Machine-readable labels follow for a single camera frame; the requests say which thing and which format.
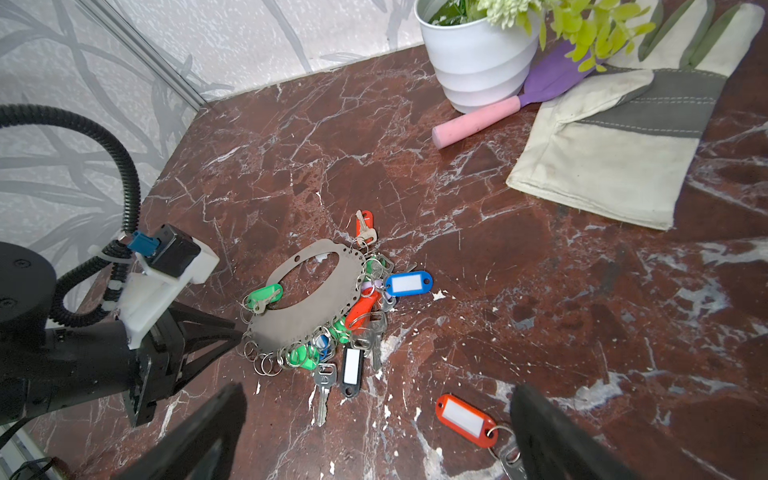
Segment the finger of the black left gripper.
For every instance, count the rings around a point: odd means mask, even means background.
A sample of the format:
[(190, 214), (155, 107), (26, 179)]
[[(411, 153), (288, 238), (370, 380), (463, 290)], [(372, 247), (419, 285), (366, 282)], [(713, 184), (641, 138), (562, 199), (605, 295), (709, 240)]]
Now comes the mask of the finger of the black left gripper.
[(185, 350), (179, 373), (177, 387), (186, 387), (209, 365), (234, 349), (241, 340), (240, 335), (214, 337), (192, 342)]
[(188, 339), (202, 338), (208, 334), (232, 336), (237, 333), (233, 321), (202, 312), (178, 301), (171, 304), (170, 314)]

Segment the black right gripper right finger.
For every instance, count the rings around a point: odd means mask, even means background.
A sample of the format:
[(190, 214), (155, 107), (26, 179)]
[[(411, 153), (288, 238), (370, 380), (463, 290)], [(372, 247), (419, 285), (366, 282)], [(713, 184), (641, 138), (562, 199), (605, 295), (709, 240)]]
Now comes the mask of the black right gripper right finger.
[(510, 417), (529, 479), (639, 477), (531, 385), (516, 387)]

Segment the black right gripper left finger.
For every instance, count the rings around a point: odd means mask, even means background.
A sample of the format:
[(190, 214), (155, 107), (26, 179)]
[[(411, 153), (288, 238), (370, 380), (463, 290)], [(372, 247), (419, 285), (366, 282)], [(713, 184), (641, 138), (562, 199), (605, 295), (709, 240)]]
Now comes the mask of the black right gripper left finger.
[(240, 383), (230, 383), (119, 479), (228, 479), (247, 412)]

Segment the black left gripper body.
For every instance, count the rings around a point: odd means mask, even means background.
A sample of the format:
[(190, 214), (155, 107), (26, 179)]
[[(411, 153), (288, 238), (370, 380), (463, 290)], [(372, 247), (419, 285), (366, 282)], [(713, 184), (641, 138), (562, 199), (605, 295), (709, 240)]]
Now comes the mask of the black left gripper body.
[(160, 400), (174, 395), (182, 366), (191, 345), (183, 322), (187, 306), (173, 302), (143, 338), (135, 351), (137, 370), (123, 394), (126, 413), (133, 427), (152, 421)]

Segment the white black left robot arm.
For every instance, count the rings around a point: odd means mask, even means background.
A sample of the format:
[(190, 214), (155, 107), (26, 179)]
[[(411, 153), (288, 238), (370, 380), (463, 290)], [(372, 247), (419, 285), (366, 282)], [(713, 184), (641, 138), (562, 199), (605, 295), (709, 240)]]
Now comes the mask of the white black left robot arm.
[(239, 344), (233, 322), (172, 302), (132, 350), (124, 326), (46, 326), (56, 274), (37, 253), (1, 245), (1, 421), (120, 394), (133, 426)]

